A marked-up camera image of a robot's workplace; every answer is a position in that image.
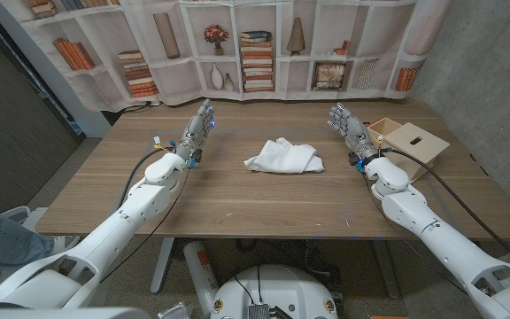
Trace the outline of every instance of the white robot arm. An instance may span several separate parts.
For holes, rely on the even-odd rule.
[[[376,180],[371,191],[385,215],[418,237],[454,275],[485,318],[510,318],[510,264],[495,259],[444,222],[407,174],[373,146],[367,129],[337,103],[329,125],[359,157],[358,170]]]
[[[129,191],[127,200],[75,248],[21,268],[0,284],[0,304],[32,309],[87,306],[105,271],[131,237],[168,207],[179,189],[176,176],[193,158],[213,128],[213,108],[206,99],[192,117],[174,153],[166,153],[145,169],[145,177]]]

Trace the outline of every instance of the table top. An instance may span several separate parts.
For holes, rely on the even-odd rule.
[[[178,140],[200,103],[154,107],[121,116],[52,203],[37,230],[54,235],[89,234],[116,206],[134,165],[151,150],[152,137],[159,134],[162,144]],[[411,122],[450,143],[436,159],[434,169],[484,222],[502,238],[510,239],[510,200],[425,102],[407,99],[344,104],[362,121],[385,116],[401,124]],[[208,136],[202,162],[190,171],[173,212],[156,234],[397,239],[376,210],[361,174],[350,166],[343,138],[326,124],[333,105],[212,101],[216,127]],[[325,170],[282,175],[245,168],[244,160],[258,155],[267,140],[281,136],[293,144],[316,148]],[[144,168],[160,154],[145,161],[136,178],[141,178]],[[467,237],[491,238],[436,179],[427,175],[413,185],[437,214]],[[150,233],[161,217],[142,226],[137,234]]]

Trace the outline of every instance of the box lid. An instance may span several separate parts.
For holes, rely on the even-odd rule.
[[[413,155],[423,163],[430,162],[446,147],[450,146],[445,140],[433,136],[412,123],[407,123],[395,129],[385,137],[385,141]]]

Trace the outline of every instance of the white cloth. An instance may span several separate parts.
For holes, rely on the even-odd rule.
[[[308,144],[293,145],[284,137],[276,142],[267,141],[259,156],[244,162],[249,170],[270,173],[321,172],[322,159],[316,149]]]

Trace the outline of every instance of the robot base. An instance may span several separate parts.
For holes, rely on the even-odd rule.
[[[275,317],[297,319],[337,319],[336,307],[332,295],[318,280],[299,269],[283,265],[259,266],[249,268],[236,276],[237,280],[253,297],[256,306],[251,306],[251,299],[243,287],[231,278],[216,293],[212,307],[212,319],[221,318],[269,318]],[[259,312],[261,307],[271,309]]]

